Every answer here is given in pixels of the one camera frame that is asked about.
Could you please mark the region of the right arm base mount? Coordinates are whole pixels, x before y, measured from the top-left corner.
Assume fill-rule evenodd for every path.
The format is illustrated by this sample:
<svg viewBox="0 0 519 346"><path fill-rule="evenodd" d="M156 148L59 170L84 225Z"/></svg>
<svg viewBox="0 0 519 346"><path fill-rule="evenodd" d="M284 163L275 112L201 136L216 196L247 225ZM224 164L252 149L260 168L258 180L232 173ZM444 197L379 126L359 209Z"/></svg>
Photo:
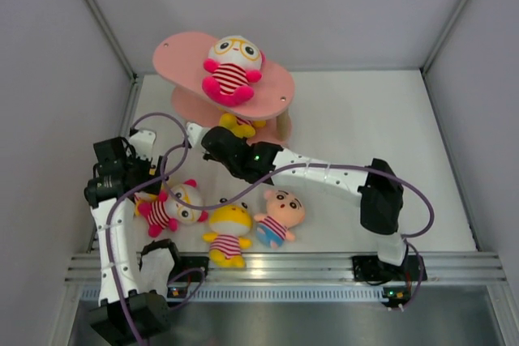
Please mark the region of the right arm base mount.
<svg viewBox="0 0 519 346"><path fill-rule="evenodd" d="M406 255L399 266L383 263L376 255L352 257L354 280L372 287L382 287L382 305L388 310L403 311L414 294L428 280L423 258Z"/></svg>

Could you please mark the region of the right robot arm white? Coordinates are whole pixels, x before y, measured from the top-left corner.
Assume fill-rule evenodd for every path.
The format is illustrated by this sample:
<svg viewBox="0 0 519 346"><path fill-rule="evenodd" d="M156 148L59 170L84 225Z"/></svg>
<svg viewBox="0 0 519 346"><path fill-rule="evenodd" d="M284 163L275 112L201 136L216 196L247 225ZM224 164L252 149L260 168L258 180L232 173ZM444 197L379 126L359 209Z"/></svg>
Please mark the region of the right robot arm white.
<svg viewBox="0 0 519 346"><path fill-rule="evenodd" d="M332 194L358 207L359 223L375 241L382 275L396 279L408 268L404 239L398 232L403 188L384 160L346 166L317 160L276 143L248 143L231 130L189 124L190 145L205 160L222 164L231 176L252 187L267 184Z"/></svg>

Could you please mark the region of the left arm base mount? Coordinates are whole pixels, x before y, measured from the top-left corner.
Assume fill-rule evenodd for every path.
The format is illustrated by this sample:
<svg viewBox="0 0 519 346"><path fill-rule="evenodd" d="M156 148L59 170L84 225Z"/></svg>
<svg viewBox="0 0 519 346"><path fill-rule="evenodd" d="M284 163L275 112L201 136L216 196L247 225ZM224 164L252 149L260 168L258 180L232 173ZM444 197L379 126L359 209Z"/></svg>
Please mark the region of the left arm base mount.
<svg viewBox="0 0 519 346"><path fill-rule="evenodd" d="M197 296L208 275L208 265L209 258L205 255L182 256L175 263L167 284L171 310L179 310Z"/></svg>

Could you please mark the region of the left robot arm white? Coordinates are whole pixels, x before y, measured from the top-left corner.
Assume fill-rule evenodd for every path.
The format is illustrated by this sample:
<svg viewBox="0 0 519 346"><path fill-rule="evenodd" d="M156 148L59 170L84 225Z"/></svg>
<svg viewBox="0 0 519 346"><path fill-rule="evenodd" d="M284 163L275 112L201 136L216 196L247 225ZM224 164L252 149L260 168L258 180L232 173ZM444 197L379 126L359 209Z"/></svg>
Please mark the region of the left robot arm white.
<svg viewBox="0 0 519 346"><path fill-rule="evenodd" d="M152 243L142 259L137 257L133 194L160 189L151 171L155 139L154 132L144 130L93 146L97 163L84 197L97 230L101 291L90 323L112 345L145 345L168 329L168 281L183 270L169 240Z"/></svg>

